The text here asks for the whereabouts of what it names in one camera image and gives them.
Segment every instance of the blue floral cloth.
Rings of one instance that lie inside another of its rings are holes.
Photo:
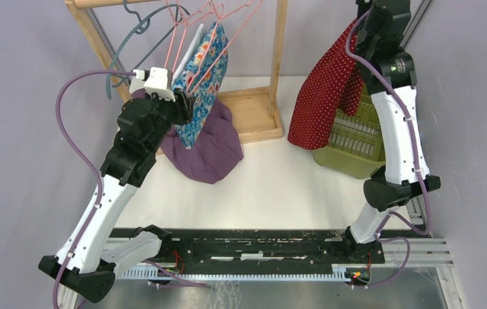
[[[223,28],[222,24],[219,24],[215,34],[213,35],[215,24],[216,22],[213,23],[203,38],[201,45],[197,48],[194,56],[188,62],[183,73],[181,73],[177,80],[173,82],[172,89],[182,88],[186,91],[189,82],[191,82],[189,91],[192,91],[192,89],[196,87],[196,83],[202,78],[209,67],[211,67],[221,52],[223,52],[224,48],[228,44],[228,39],[226,38],[225,29]],[[209,44],[211,46],[209,47],[207,55],[205,55]],[[199,63],[202,60],[203,64],[198,72]],[[225,51],[196,88],[195,92],[190,94],[192,97],[196,98],[196,101],[194,102],[194,115],[192,117],[192,121],[184,126],[175,126],[177,134],[187,149],[192,148],[194,143],[196,143],[198,134],[201,132],[201,129],[205,124],[205,119],[207,116],[209,116],[211,107],[215,102],[217,93],[219,92],[219,88],[221,87],[221,83],[225,76],[227,66],[228,52]]]

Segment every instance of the red fabric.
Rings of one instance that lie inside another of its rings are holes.
[[[336,108],[349,116],[357,112],[363,81],[356,61],[345,53],[345,41],[355,21],[319,60],[302,85],[289,128],[290,143],[310,150],[325,147]],[[355,49],[355,41],[356,35],[351,39],[351,50]]]

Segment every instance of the pink hanger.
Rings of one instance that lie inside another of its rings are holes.
[[[217,9],[219,7],[221,7],[221,5],[215,6],[215,4],[213,3],[213,0],[208,0],[208,2],[211,4],[210,5],[210,8],[212,8],[213,12],[215,13],[215,16],[217,17],[217,23],[215,24],[215,28],[213,29],[213,32],[212,32],[212,35],[211,35],[211,41],[214,40],[215,35],[217,33],[217,27],[219,26],[219,23],[220,23],[220,21],[222,19],[227,18],[228,16],[231,16],[232,14],[234,14],[234,13],[238,12],[239,10],[241,10],[242,8],[251,6],[251,4],[254,1],[255,0],[250,0],[249,2],[245,3],[244,5],[241,5],[240,7],[236,8],[234,11],[232,11],[232,12],[226,14],[226,15],[222,15],[222,13],[224,13],[224,6],[222,6],[223,11],[221,13],[219,13]],[[234,36],[226,44],[226,47],[222,50],[222,52],[219,54],[219,56],[217,57],[217,59],[215,59],[215,61],[211,64],[211,66],[209,67],[209,69],[207,69],[207,71],[203,74],[203,76],[198,81],[198,83],[194,86],[194,88],[192,88],[192,90],[189,91],[190,85],[194,81],[194,79],[192,79],[192,81],[188,84],[187,89],[186,89],[186,92],[187,92],[187,95],[188,96],[190,96],[191,94],[193,94],[195,92],[195,90],[198,88],[198,86],[203,82],[203,79],[207,76],[207,74],[215,66],[215,63],[217,63],[217,61],[221,58],[221,56],[226,52],[226,50],[228,49],[229,45],[234,41],[235,37],[237,37],[237,35],[239,34],[239,32],[247,25],[247,23],[249,22],[249,20],[251,19],[251,17],[253,17],[253,15],[255,15],[255,13],[258,11],[258,9],[260,8],[261,5],[262,5],[262,0],[259,0],[259,4],[257,5],[257,7],[253,10],[253,12],[249,15],[249,17],[247,17],[247,19],[241,25],[241,27],[239,27],[239,29],[235,32]],[[207,49],[205,50],[205,55],[207,55],[207,53],[209,52],[209,47],[211,47],[211,44],[208,44]],[[198,72],[196,72],[196,75],[199,75],[199,72],[201,71],[201,65],[202,65],[204,59],[205,59],[205,57],[203,57],[202,60],[200,61],[199,66],[198,66]]]
[[[180,7],[181,5],[179,4],[179,0],[177,0],[177,6]],[[222,7],[223,11],[224,11],[224,5],[219,5],[218,7]],[[214,13],[212,7],[211,7],[211,3],[210,2],[206,2],[199,10],[197,10],[196,12],[194,12],[193,14],[190,14],[188,17],[185,17],[185,14],[183,12],[183,10],[179,10],[180,12],[180,15],[181,15],[181,22],[177,22],[177,17],[173,14],[173,11],[171,10],[171,7],[168,6],[168,11],[169,11],[169,14],[171,15],[171,19],[173,21],[173,25],[174,25],[174,31],[173,31],[173,34],[171,35],[171,42],[169,44],[169,49],[167,51],[167,56],[165,58],[165,64],[164,64],[164,67],[167,67],[167,63],[169,61],[169,56],[170,56],[170,53],[171,53],[171,49],[173,47],[173,41],[175,39],[175,35],[177,33],[177,27],[180,25],[180,24],[184,24],[185,25],[185,29],[183,30],[183,37],[181,38],[181,42],[179,43],[179,49],[177,50],[177,55],[175,57],[175,62],[173,63],[173,69],[172,71],[175,71],[175,67],[177,66],[177,61],[179,59],[179,55],[181,53],[181,49],[183,47],[183,42],[185,40],[185,37],[186,37],[186,34],[187,34],[187,28],[195,23],[197,23],[198,21],[204,19],[204,22],[207,20],[207,17],[211,14]],[[200,14],[200,13],[203,13],[205,10],[207,9],[207,12],[205,12],[204,15],[198,17],[195,21],[192,21],[190,22],[189,20],[191,18],[193,18],[194,16],[196,16],[197,14]]]

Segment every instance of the red wire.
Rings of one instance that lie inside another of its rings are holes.
[[[370,255],[370,253],[368,253],[368,264],[366,264],[366,268],[364,271],[370,269],[370,266],[372,266],[372,256]]]
[[[179,274],[182,274],[183,271],[185,270],[185,262],[183,260],[183,258],[177,253],[177,250],[173,250],[173,253],[175,254],[175,268],[178,267],[179,263],[179,259],[181,260],[181,270],[179,271]]]

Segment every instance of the wooden base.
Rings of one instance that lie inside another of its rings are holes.
[[[242,144],[274,140],[283,136],[283,124],[277,105],[270,116],[270,87],[220,92],[217,98],[232,112],[232,122]],[[162,155],[161,149],[156,153]]]

